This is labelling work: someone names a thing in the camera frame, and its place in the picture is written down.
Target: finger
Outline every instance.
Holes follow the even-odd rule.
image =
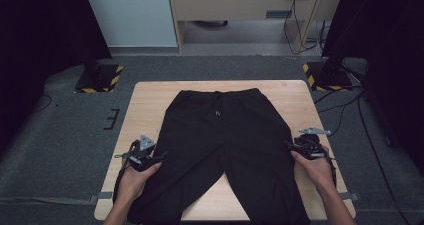
[[[294,160],[298,161],[302,166],[305,166],[307,164],[307,159],[304,158],[300,153],[296,151],[291,151],[291,155],[294,158]]]
[[[149,178],[150,176],[152,176],[162,165],[162,162],[160,163],[156,163],[155,165],[149,167],[148,169],[146,169],[145,171],[143,171],[143,173],[146,176],[146,179]]]

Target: wooden table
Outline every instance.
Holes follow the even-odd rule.
[[[258,88],[268,97],[274,107],[291,128],[292,136],[300,135],[301,128],[314,126],[322,128],[309,89],[300,80],[256,80],[256,81],[190,81],[190,82],[140,82],[135,86],[121,133],[102,192],[113,191],[116,177],[121,167],[121,159],[115,155],[127,152],[130,144],[145,134],[157,141],[165,110],[181,90],[196,91],[238,91]],[[325,135],[319,135],[321,143],[330,148]],[[345,183],[337,169],[337,189],[340,193],[347,192]],[[296,163],[295,179],[302,200],[311,220],[325,220],[326,214],[321,198],[315,186],[309,180],[304,169]],[[350,199],[344,200],[349,212],[355,217],[356,212]],[[94,216],[104,220],[112,207],[112,199],[99,199]],[[236,196],[229,186],[225,174],[202,197],[188,207],[182,220],[249,220]]]

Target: wrist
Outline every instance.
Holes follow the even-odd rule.
[[[316,189],[321,196],[338,194],[338,191],[332,182],[317,183]]]

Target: metal bracket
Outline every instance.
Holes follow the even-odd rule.
[[[327,130],[324,130],[324,129],[315,128],[315,127],[309,127],[309,128],[300,129],[299,132],[306,133],[306,134],[326,134],[326,135],[331,135],[331,132],[330,131],[327,131]]]

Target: black pants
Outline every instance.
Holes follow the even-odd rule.
[[[168,158],[133,202],[128,221],[178,223],[225,172],[253,223],[309,224],[284,140],[292,141],[290,128],[258,89],[181,91],[155,151],[168,151]]]

